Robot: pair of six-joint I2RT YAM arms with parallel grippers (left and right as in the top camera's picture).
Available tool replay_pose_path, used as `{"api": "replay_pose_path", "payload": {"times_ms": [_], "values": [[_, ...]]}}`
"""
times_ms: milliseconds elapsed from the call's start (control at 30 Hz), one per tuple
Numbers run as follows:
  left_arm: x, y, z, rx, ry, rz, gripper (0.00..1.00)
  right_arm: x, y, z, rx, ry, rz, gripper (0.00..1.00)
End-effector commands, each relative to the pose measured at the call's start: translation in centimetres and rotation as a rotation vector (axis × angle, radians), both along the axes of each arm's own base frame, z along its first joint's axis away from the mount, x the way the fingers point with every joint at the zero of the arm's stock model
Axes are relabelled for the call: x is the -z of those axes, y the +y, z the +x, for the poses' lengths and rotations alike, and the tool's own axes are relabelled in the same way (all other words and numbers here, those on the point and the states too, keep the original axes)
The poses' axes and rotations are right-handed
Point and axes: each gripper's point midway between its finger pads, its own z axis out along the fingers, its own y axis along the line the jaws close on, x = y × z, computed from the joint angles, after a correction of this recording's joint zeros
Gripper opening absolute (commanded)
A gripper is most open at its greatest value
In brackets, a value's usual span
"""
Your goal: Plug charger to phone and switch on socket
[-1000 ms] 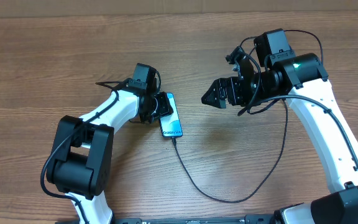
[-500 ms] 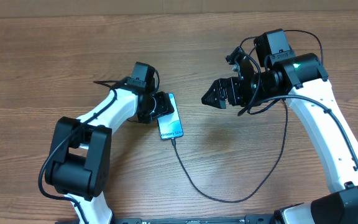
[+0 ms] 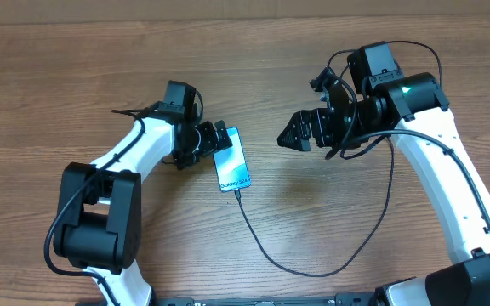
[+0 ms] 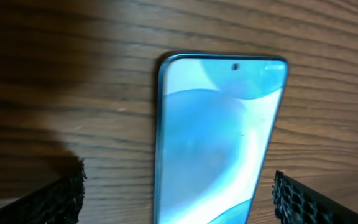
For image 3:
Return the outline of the Samsung Galaxy smartphone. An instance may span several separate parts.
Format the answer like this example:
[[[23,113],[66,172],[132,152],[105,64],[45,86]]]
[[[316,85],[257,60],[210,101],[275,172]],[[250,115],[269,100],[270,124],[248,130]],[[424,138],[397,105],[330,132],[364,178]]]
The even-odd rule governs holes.
[[[237,127],[227,129],[231,147],[214,153],[214,165],[222,192],[247,188],[251,178]]]

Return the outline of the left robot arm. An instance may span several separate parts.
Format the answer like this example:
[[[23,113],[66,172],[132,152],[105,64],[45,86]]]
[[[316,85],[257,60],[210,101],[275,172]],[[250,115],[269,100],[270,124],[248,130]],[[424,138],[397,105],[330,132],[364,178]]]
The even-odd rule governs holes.
[[[131,131],[90,163],[70,163],[62,173],[57,215],[43,245],[57,275],[88,277],[104,305],[154,305],[156,294],[143,278],[140,248],[142,184],[170,156],[179,170],[231,147],[222,121],[204,121],[199,91],[170,81],[162,100],[124,110]]]

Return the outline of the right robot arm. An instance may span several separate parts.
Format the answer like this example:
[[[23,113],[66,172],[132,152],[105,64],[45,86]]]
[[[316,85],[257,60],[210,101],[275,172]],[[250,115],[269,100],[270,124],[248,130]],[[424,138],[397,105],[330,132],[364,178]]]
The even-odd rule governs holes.
[[[360,156],[393,140],[412,165],[442,227],[451,265],[378,287],[372,305],[490,305],[490,194],[469,158],[442,77],[405,76],[387,42],[347,52],[352,80],[330,67],[311,80],[322,108],[293,114],[281,147]]]

